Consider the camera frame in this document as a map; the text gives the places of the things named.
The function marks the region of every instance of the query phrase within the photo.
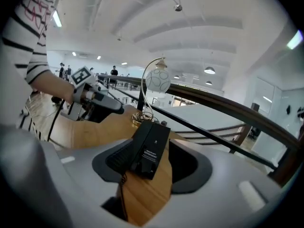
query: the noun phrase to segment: human arm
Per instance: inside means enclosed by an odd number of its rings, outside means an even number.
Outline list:
[[[31,83],[31,86],[43,93],[64,99],[70,104],[73,102],[73,85],[53,75],[51,71],[46,71],[39,75]]]

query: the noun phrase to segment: metal railing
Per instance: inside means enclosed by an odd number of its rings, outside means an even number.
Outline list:
[[[128,94],[124,92],[121,89],[115,88],[115,80],[123,81],[130,83],[132,85],[138,85],[141,84],[141,79],[139,78],[132,78],[132,77],[121,77],[121,76],[105,76],[103,75],[103,78],[107,78],[107,83],[105,81],[99,81],[100,83],[103,83],[107,88],[112,87],[116,89],[117,91],[125,94],[126,96],[135,99],[138,101],[137,109],[143,110],[143,95],[140,91],[139,98],[134,97],[131,94]],[[303,140],[297,140],[292,134],[290,134],[287,130],[279,126],[278,124],[272,122],[271,120],[267,119],[266,117],[259,114],[257,111],[254,111],[246,106],[243,106],[239,103],[236,103],[234,101],[231,101],[229,99],[223,98],[218,95],[214,95],[208,92],[200,91],[197,89],[192,89],[189,87],[184,87],[180,85],[171,84],[170,88],[167,91],[168,94],[172,94],[175,96],[179,96],[194,102],[197,102],[201,105],[205,105],[207,107],[213,108],[215,110],[218,110],[220,112],[223,112],[227,115],[230,115],[232,117],[235,117],[245,123],[247,123],[250,126],[254,126],[261,131],[265,132],[269,136],[273,137],[274,139],[278,140],[282,144],[284,144],[288,149],[284,155],[284,157],[279,162],[279,166],[276,168],[273,163],[270,161],[259,157],[255,154],[252,154],[250,152],[247,152],[243,149],[241,149],[238,145],[236,145],[234,142],[230,142],[226,139],[224,139],[221,136],[218,136],[214,134],[212,131],[208,131],[206,129],[200,128],[198,126],[192,125],[191,123],[185,121],[184,119],[179,118],[178,116],[175,116],[169,112],[166,112],[154,105],[152,105],[153,110],[161,113],[162,115],[190,128],[191,130],[200,133],[207,138],[210,138],[214,141],[216,141],[219,144],[222,144],[230,149],[230,152],[239,152],[243,154],[244,156],[247,156],[263,165],[266,165],[273,169],[274,171],[269,174],[270,177],[272,177],[278,184],[284,185],[290,177],[294,174],[294,170],[296,167],[298,168],[301,164],[301,160],[303,158],[303,152],[299,151],[301,147],[303,146]],[[296,158],[295,163],[292,163],[293,169],[290,168],[290,158]]]
[[[259,110],[259,105],[257,105],[256,103],[252,103],[251,105],[251,109],[253,109],[254,111],[258,111]],[[209,129],[209,132],[222,132],[222,131],[227,131],[227,130],[232,130],[235,129],[236,132],[233,133],[226,133],[226,134],[222,134],[219,135],[219,137],[222,138],[227,138],[227,137],[231,137],[233,136],[234,138],[232,139],[231,142],[235,143],[238,146],[241,146],[241,144],[243,143],[243,141],[245,140],[245,138],[247,137],[247,135],[249,134],[250,130],[251,130],[251,125],[243,123],[243,124],[238,124],[235,126],[230,126],[230,127],[223,127],[223,128],[217,128],[217,129]],[[185,134],[185,133],[196,133],[195,131],[189,132],[189,131],[180,131],[180,132],[176,132],[177,134]],[[196,140],[195,143],[198,143],[200,145],[215,145],[218,144],[217,142],[197,142],[197,140],[203,140],[203,139],[209,139],[208,137],[184,137],[185,139],[191,139],[191,140]]]

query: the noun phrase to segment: white wall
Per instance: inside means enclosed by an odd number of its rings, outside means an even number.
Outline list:
[[[286,113],[288,105],[291,106],[289,115]],[[285,128],[296,138],[303,124],[297,117],[296,112],[300,106],[304,106],[304,88],[297,90],[280,91],[275,88],[273,104],[269,115],[271,120]],[[261,133],[253,147],[260,156],[277,163],[283,156],[286,147],[274,138]]]
[[[246,72],[226,85],[224,97],[250,107],[259,79],[281,90],[304,87],[304,51],[302,47],[284,51],[270,65],[261,65],[254,71]]]
[[[116,64],[128,62],[130,66],[145,66],[154,56],[126,40],[100,31],[71,30],[50,27],[47,30],[47,49],[84,52],[111,58]]]
[[[52,73],[55,73],[58,75],[58,72],[55,72],[56,70],[60,69],[60,63],[64,61],[65,55],[63,52],[60,51],[47,51],[47,63],[49,65],[50,70]]]
[[[127,68],[127,74],[130,74],[129,77],[134,77],[134,78],[142,78],[143,76],[143,71],[144,68],[143,67],[139,67],[139,66],[130,66]]]
[[[276,0],[252,0],[253,6],[244,22],[244,34],[237,47],[237,55],[223,86],[224,97],[240,104],[246,102],[252,72],[248,72],[260,58],[269,54],[269,49],[283,37],[280,46],[285,47],[293,35],[284,28],[288,15]]]

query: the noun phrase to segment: wooden railing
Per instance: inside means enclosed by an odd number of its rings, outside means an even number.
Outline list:
[[[119,80],[127,83],[131,83],[133,85],[140,85],[141,79],[139,78],[132,78],[132,77],[120,77],[120,76],[104,76],[104,78],[110,78],[112,80]],[[112,87],[115,88],[114,85],[109,83],[109,80],[106,82],[100,81],[100,83],[106,85],[108,88]],[[139,97],[134,97],[121,89],[116,89],[119,92],[129,96],[132,99],[138,101],[137,109],[143,110],[143,95],[142,92],[140,93]],[[259,114],[257,111],[250,109],[246,106],[243,106],[239,103],[231,101],[229,99],[223,98],[218,95],[214,95],[208,92],[200,91],[197,89],[184,87],[180,85],[171,84],[170,88],[167,91],[168,94],[172,94],[175,96],[179,96],[181,98],[185,98],[194,102],[197,102],[201,105],[208,106],[220,112],[223,112],[227,115],[235,117],[243,122],[246,123],[247,128],[251,128],[252,126],[260,129],[261,131],[265,132],[269,136],[275,138],[282,144],[284,144],[288,150],[286,151],[285,155],[279,162],[279,166],[276,168],[273,163],[270,161],[259,157],[253,153],[249,153],[239,145],[237,145],[237,141],[243,141],[242,138],[245,138],[241,134],[238,135],[239,138],[235,139],[233,142],[226,140],[223,136],[218,136],[214,134],[214,131],[209,131],[198,126],[192,125],[191,123],[185,121],[184,119],[179,118],[169,112],[164,111],[161,108],[158,108],[152,105],[152,108],[163,114],[166,117],[173,119],[174,121],[190,128],[191,130],[204,135],[207,138],[214,140],[215,142],[222,144],[230,149],[230,152],[239,152],[246,157],[249,157],[261,164],[264,164],[274,171],[269,174],[271,178],[273,178],[278,184],[284,185],[295,173],[295,170],[300,166],[301,162],[299,160],[303,159],[303,140],[297,140],[292,134],[290,134],[287,130],[279,126],[278,124],[272,122],[271,120],[267,119],[266,117]]]

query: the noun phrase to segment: ceiling light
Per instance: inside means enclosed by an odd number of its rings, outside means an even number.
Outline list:
[[[301,43],[302,40],[303,40],[302,33],[301,31],[298,30],[294,35],[294,37],[288,42],[287,46],[290,49],[294,49],[297,45]]]
[[[269,101],[270,103],[272,103],[272,101],[269,100],[267,97],[263,96],[263,98],[264,98],[265,100]]]
[[[53,18],[55,20],[55,23],[56,23],[57,27],[62,27],[62,24],[61,24],[60,18],[58,16],[57,10],[55,10],[55,12],[53,14]]]
[[[207,74],[215,74],[214,68],[212,68],[210,66],[206,67],[204,72],[207,73]]]

